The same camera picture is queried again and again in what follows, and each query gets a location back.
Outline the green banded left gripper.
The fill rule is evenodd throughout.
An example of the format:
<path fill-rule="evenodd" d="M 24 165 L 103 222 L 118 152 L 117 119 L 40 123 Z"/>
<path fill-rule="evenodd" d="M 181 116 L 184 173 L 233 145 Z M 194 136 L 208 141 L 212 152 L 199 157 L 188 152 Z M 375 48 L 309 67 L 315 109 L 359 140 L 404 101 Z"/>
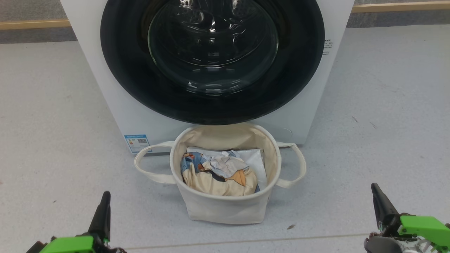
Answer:
<path fill-rule="evenodd" d="M 88 233 L 73 237 L 52 237 L 49 243 L 37 241 L 28 253 L 126 253 L 123 248 L 111 248 L 111 193 L 104 191 L 90 223 Z"/>

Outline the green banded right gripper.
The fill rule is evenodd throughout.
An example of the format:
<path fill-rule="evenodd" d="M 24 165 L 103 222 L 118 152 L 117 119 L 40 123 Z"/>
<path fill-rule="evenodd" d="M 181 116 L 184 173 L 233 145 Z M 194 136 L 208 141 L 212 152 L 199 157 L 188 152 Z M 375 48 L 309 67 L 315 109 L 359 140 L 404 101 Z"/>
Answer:
<path fill-rule="evenodd" d="M 449 224 L 432 216 L 400 215 L 377 183 L 371 184 L 379 233 L 365 239 L 367 253 L 448 253 Z"/>

